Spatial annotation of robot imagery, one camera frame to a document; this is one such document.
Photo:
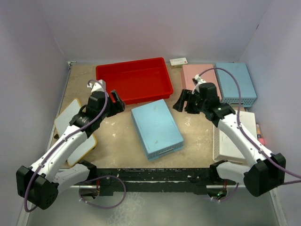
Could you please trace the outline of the white perforated basket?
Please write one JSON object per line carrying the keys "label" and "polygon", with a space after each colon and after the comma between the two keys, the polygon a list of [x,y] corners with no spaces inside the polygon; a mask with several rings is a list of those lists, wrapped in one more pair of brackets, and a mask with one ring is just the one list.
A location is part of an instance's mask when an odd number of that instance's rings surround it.
{"label": "white perforated basket", "polygon": [[[257,138],[255,114],[251,112],[240,112],[240,122],[246,129]],[[236,164],[247,165],[242,153],[235,144],[218,128],[213,126],[213,161],[228,160]]]}

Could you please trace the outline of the light blue perforated basket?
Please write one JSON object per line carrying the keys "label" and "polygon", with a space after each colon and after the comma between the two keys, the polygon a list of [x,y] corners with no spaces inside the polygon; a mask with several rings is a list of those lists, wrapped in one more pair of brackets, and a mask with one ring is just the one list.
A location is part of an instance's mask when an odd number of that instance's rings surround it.
{"label": "light blue perforated basket", "polygon": [[251,107],[257,99],[257,95],[246,64],[216,63],[214,67],[222,102],[237,105],[238,91],[240,90],[241,105]]}

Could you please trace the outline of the red plastic tray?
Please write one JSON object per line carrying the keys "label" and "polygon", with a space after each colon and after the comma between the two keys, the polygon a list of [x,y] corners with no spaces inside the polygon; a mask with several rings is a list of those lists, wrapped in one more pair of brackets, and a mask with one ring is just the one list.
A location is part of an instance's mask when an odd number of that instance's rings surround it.
{"label": "red plastic tray", "polygon": [[162,57],[98,65],[95,73],[127,105],[168,99],[174,91]]}

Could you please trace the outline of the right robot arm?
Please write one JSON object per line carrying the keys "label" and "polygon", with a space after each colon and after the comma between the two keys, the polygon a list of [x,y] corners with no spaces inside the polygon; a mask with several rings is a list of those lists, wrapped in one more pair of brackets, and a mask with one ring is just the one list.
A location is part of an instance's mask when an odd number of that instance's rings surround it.
{"label": "right robot arm", "polygon": [[224,160],[212,164],[209,172],[212,183],[220,184],[227,179],[244,184],[255,197],[284,184],[285,157],[280,153],[273,154],[239,122],[238,111],[220,102],[213,83],[199,84],[195,90],[182,90],[173,109],[190,114],[203,113],[244,156],[245,166]]}

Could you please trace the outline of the pink perforated basket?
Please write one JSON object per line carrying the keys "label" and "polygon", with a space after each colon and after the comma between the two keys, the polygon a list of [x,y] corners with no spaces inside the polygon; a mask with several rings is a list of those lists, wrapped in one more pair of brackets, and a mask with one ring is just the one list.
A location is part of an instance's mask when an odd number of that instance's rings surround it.
{"label": "pink perforated basket", "polygon": [[[206,69],[213,68],[213,64],[188,64],[183,65],[181,70],[181,84],[182,89],[193,90],[195,84],[193,83],[193,78],[197,75],[205,71]],[[216,74],[214,70],[210,70],[201,76],[206,82],[213,83],[217,88],[217,95],[222,100],[222,96],[220,93],[219,85],[217,82]]]}

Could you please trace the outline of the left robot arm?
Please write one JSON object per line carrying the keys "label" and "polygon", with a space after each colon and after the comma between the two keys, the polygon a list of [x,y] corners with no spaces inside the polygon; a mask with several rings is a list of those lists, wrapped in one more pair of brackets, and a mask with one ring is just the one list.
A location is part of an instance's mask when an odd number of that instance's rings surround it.
{"label": "left robot arm", "polygon": [[97,179],[96,166],[80,161],[66,171],[59,169],[64,161],[83,144],[106,117],[123,112],[125,103],[115,90],[94,89],[86,105],[73,116],[63,135],[30,167],[21,166],[16,172],[17,193],[24,199],[24,210],[49,208],[57,196],[72,185],[93,184]]}

